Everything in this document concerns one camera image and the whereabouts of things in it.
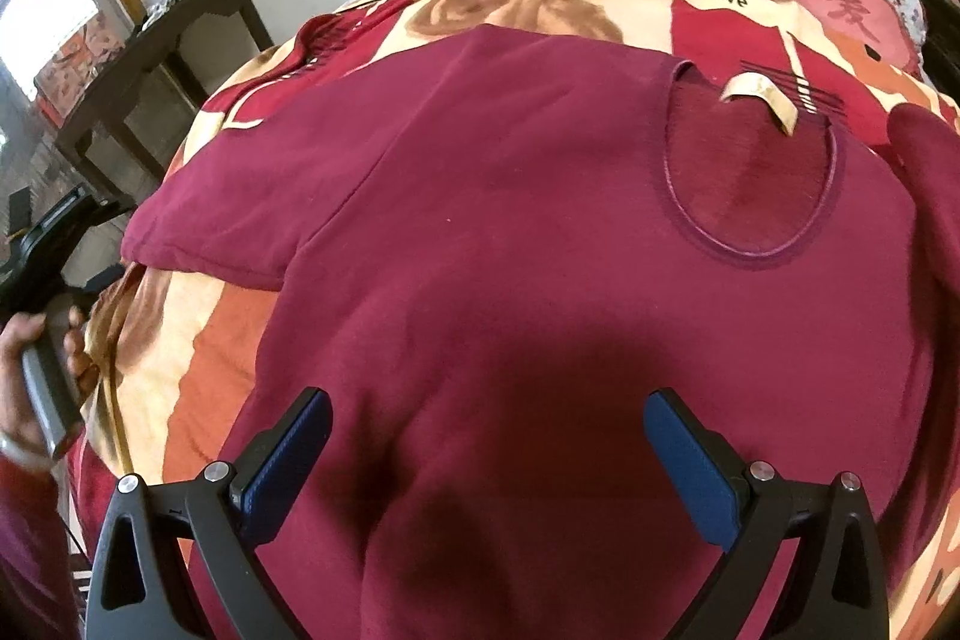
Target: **blanket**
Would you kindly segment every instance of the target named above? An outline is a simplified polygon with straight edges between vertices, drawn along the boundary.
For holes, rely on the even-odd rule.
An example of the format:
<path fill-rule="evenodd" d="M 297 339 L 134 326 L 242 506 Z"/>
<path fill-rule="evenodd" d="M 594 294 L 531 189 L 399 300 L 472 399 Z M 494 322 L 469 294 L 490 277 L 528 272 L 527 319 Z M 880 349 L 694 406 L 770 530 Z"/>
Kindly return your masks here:
<path fill-rule="evenodd" d="M 950 124 L 957 118 L 948 97 L 875 61 L 792 0 L 382 0 L 311 20 L 294 40 L 242 68 L 198 115 L 172 172 L 202 165 L 194 159 L 216 134 L 262 124 L 311 85 L 482 23 L 674 52 L 716 84 L 746 68 L 762 71 L 800 109 L 846 124 L 881 154 L 888 153 L 887 113 L 902 102 Z M 162 271 L 140 249 L 133 248 L 139 263 L 91 320 L 104 380 L 85 409 L 88 436 L 72 458 L 88 542 L 113 476 L 136 470 L 148 482 L 182 480 L 220 453 L 253 389 L 254 356 L 281 282 L 266 275 L 237 285 L 214 269 Z M 939 613 L 936 600 L 923 598 L 949 567 L 951 512 L 938 516 L 939 537 L 894 600 L 900 637 L 921 636 Z"/>

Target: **person's hand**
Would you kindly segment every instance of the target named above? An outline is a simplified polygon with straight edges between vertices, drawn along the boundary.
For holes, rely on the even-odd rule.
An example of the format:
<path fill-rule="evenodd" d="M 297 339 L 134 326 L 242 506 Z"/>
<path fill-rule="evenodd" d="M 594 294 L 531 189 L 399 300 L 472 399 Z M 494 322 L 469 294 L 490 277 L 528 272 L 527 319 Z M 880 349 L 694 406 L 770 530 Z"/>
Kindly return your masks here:
<path fill-rule="evenodd" d="M 45 316 L 26 316 L 18 313 L 8 321 L 0 333 L 0 432 L 16 439 L 25 448 L 42 452 L 43 434 L 40 423 L 27 396 L 20 368 L 23 348 L 43 333 Z M 70 326 L 64 337 L 67 368 L 80 389 L 80 399 L 93 391 L 99 370 L 85 353 L 83 339 L 83 313 L 76 307 L 70 309 Z"/>

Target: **gray handle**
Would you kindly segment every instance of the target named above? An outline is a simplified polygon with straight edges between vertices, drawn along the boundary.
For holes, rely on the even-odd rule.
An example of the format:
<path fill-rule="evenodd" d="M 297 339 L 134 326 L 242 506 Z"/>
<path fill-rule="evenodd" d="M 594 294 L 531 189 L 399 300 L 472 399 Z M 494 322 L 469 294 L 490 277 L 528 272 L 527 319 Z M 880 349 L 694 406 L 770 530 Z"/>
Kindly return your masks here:
<path fill-rule="evenodd" d="M 70 328 L 70 295 L 57 296 L 47 309 L 40 338 L 23 351 L 23 379 L 50 458 L 63 458 L 83 431 L 77 385 L 67 371 L 64 335 Z"/>

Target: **bracelet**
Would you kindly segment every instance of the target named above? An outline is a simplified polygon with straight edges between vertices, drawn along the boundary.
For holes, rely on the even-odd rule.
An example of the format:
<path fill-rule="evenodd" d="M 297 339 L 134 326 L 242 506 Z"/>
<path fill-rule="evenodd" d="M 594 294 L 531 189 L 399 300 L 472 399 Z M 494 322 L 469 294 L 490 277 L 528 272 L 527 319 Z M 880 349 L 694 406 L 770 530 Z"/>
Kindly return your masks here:
<path fill-rule="evenodd" d="M 56 465 L 46 453 L 26 447 L 3 431 L 0 431 L 0 456 L 27 472 L 50 472 Z"/>

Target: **black clamp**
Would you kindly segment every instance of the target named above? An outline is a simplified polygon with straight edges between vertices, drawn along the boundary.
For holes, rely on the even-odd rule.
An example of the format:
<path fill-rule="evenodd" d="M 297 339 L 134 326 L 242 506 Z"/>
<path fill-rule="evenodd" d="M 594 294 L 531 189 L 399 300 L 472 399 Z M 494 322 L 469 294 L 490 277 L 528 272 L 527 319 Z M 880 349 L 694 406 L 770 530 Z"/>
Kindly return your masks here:
<path fill-rule="evenodd" d="M 122 477 L 97 544 L 88 637 L 212 638 L 179 550 L 192 539 L 241 638 L 305 638 L 252 551 L 277 536 L 332 427 L 329 397 L 306 389 L 234 464 L 163 485 Z"/>
<path fill-rule="evenodd" d="M 680 396 L 647 399 L 647 439 L 700 535 L 724 550 L 668 640 L 736 640 L 785 539 L 800 538 L 763 640 L 886 640 L 887 595 L 877 527 L 859 477 L 830 485 L 747 465 L 704 429 Z"/>
<path fill-rule="evenodd" d="M 764 640 L 886 640 L 883 562 L 860 480 L 784 480 L 747 464 L 704 429 L 670 389 L 643 415 L 651 445 L 704 540 L 724 554 L 667 640 L 736 640 L 781 542 L 800 538 Z M 305 638 L 253 548 L 277 536 L 332 427 L 330 400 L 307 389 L 235 464 L 214 461 L 194 480 L 117 483 L 90 581 L 88 638 L 212 637 L 178 538 L 193 539 L 242 640 Z"/>

